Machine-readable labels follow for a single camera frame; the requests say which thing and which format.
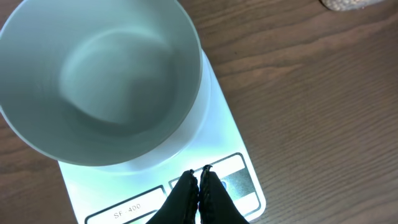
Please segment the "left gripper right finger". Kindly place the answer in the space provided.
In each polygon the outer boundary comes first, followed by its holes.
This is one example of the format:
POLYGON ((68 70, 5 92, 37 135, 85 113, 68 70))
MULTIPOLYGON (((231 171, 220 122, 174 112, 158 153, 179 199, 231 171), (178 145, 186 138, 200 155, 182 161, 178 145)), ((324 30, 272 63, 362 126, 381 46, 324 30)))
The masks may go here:
POLYGON ((217 174, 203 167, 200 176, 199 205, 202 224, 249 224, 235 207, 217 174))

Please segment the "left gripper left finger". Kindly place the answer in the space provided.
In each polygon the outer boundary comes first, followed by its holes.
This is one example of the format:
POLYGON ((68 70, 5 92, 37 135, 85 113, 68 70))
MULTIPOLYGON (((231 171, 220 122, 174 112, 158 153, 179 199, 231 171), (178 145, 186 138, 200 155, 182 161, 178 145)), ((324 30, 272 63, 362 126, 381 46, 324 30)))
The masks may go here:
POLYGON ((185 171, 164 204, 147 224, 195 224, 198 194, 198 180, 194 171, 185 171))

